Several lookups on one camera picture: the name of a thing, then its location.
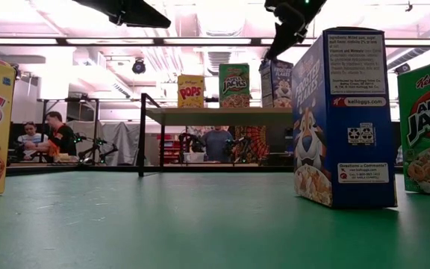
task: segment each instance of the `person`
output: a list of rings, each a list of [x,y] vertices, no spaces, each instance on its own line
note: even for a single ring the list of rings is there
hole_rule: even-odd
[[[402,166],[402,146],[397,149],[396,165]]]
[[[35,149],[40,152],[47,152],[49,156],[55,157],[60,153],[66,153],[69,156],[76,156],[74,131],[63,123],[63,118],[57,111],[51,111],[46,115],[46,122],[51,127],[49,139],[47,142],[32,143],[27,142],[29,149]]]
[[[209,161],[230,162],[230,156],[225,153],[226,141],[233,140],[230,132],[223,130],[222,126],[215,126],[213,130],[206,132],[201,140]]]
[[[22,123],[23,127],[24,127],[24,132],[26,134],[24,135],[20,135],[17,139],[17,141],[21,144],[26,144],[26,142],[32,142],[34,144],[38,144],[41,142],[47,142],[48,141],[48,136],[47,135],[43,135],[43,139],[41,140],[41,135],[40,133],[36,132],[36,124],[34,122],[26,122],[26,123]],[[25,161],[35,161],[36,159],[32,156],[34,153],[36,153],[37,151],[35,149],[27,149],[25,147],[25,151],[24,151],[24,157],[23,159]]]

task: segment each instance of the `blue cereal box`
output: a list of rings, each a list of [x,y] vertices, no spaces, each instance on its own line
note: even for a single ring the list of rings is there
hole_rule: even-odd
[[[396,206],[384,32],[334,28],[292,72],[295,191],[333,208]]]
[[[260,67],[261,105],[264,108],[291,108],[291,71],[293,64],[267,61]]]

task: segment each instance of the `ceiling light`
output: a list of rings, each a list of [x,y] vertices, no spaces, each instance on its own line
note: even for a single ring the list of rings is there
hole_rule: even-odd
[[[151,45],[154,44],[152,38],[133,38],[133,39],[94,39],[94,38],[69,38],[67,43],[72,45]]]
[[[384,41],[386,46],[430,46],[430,39],[386,39]]]
[[[54,38],[0,38],[0,45],[57,45]]]
[[[316,41],[316,39],[306,38],[305,40],[303,40],[301,45],[313,45],[314,41]],[[273,38],[263,38],[261,40],[261,45],[271,45],[272,43],[273,43]]]
[[[248,45],[249,38],[164,38],[169,45]]]

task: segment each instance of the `wooden platform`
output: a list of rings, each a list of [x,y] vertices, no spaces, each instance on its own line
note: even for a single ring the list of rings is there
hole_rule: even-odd
[[[292,126],[291,108],[147,108],[165,126]]]

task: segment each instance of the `blue shirt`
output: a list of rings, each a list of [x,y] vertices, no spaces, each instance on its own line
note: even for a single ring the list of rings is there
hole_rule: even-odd
[[[202,136],[209,161],[230,162],[230,156],[225,154],[227,140],[233,140],[233,137],[225,130],[211,130]]]

